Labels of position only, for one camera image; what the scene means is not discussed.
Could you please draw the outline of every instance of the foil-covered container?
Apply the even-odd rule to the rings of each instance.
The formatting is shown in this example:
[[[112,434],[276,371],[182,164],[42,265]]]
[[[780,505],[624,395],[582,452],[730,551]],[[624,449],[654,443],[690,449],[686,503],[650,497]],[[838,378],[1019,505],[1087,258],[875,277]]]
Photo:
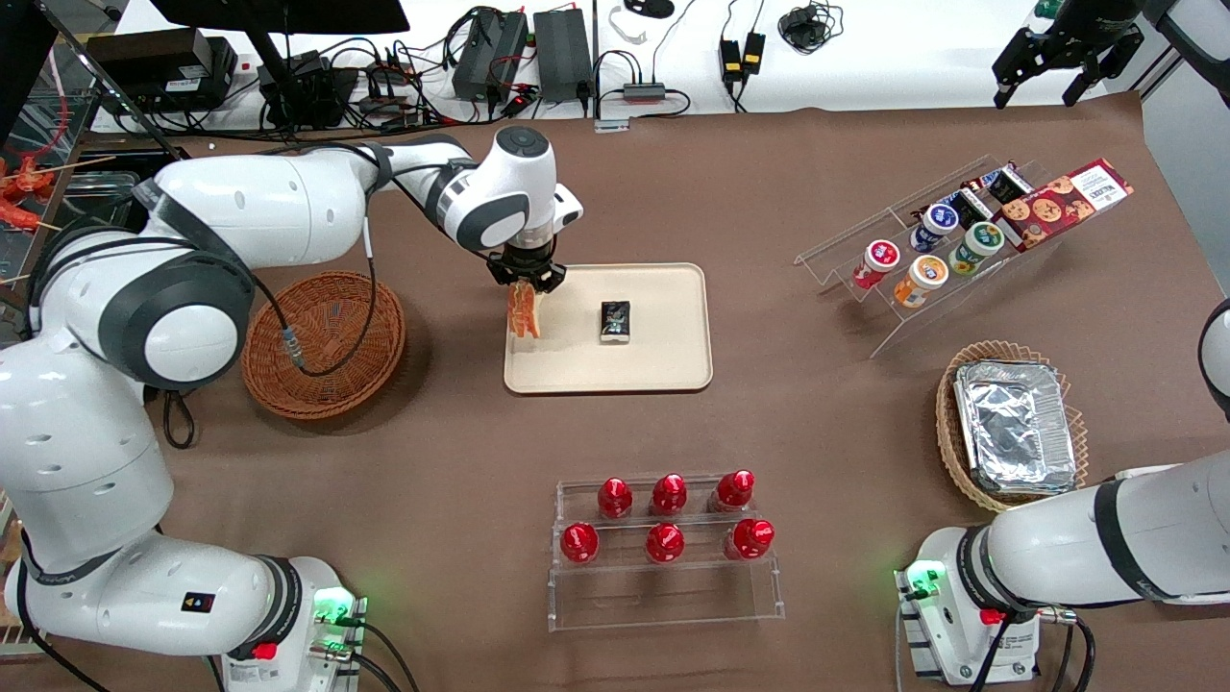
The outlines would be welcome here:
[[[975,361],[953,383],[969,476],[995,495],[1058,495],[1076,488],[1076,458],[1055,370]]]

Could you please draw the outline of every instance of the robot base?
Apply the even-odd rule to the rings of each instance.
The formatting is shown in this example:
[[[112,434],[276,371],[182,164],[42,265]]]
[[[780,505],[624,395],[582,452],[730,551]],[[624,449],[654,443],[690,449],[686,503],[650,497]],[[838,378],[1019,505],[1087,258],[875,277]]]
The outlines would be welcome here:
[[[925,589],[932,595],[902,605],[907,621],[914,670],[929,677],[938,672],[952,686],[969,685],[978,676],[999,624],[983,624],[982,608],[969,599],[961,583],[957,547],[962,529],[941,529],[919,548],[918,559],[895,573],[898,597]],[[918,623],[913,627],[911,621]],[[1037,672],[1038,618],[1012,624],[1000,642],[988,682],[1021,682]]]
[[[351,664],[312,656],[314,643],[353,645],[347,628],[319,622],[319,616],[358,616],[362,602],[347,591],[337,574],[316,558],[292,558],[303,579],[303,605],[278,653],[269,660],[237,661],[223,656],[228,692],[349,692],[354,688]]]

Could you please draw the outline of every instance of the cookie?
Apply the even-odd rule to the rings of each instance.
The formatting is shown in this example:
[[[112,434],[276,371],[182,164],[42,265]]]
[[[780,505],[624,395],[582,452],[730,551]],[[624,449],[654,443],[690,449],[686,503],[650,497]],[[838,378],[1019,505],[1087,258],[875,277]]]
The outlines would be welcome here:
[[[1059,204],[1046,198],[1033,202],[1033,213],[1038,214],[1038,218],[1047,222],[1055,222],[1064,215],[1064,210],[1059,208]]]

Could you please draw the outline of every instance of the beige tray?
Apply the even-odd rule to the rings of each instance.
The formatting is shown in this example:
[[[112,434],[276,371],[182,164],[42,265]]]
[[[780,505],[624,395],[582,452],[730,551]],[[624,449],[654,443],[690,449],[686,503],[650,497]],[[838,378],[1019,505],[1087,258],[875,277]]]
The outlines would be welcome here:
[[[627,343],[599,339],[604,300],[632,302]],[[696,264],[571,264],[563,284],[539,299],[539,332],[508,334],[504,385],[518,395],[686,392],[713,379]]]

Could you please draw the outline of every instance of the red bottle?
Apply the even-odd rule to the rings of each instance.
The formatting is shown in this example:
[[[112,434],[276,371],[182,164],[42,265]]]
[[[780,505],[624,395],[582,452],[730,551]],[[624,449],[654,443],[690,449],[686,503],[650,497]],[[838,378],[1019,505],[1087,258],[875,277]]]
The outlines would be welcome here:
[[[745,519],[726,535],[723,552],[728,560],[754,560],[769,552],[774,537],[772,525],[765,520]]]
[[[755,486],[756,477],[749,471],[737,471],[722,477],[717,482],[717,488],[708,497],[706,513],[738,513],[752,501],[752,487]]]
[[[598,489],[598,511],[606,519],[620,519],[632,509],[632,489],[619,478],[608,478]]]
[[[560,535],[560,552],[577,564],[592,562],[598,557],[598,532],[582,522],[565,529]]]
[[[673,524],[654,526],[645,540],[645,553],[659,565],[674,562],[684,554],[684,532]]]
[[[667,474],[653,486],[649,514],[669,517],[681,513],[686,504],[688,484],[684,483],[684,477],[678,473]]]

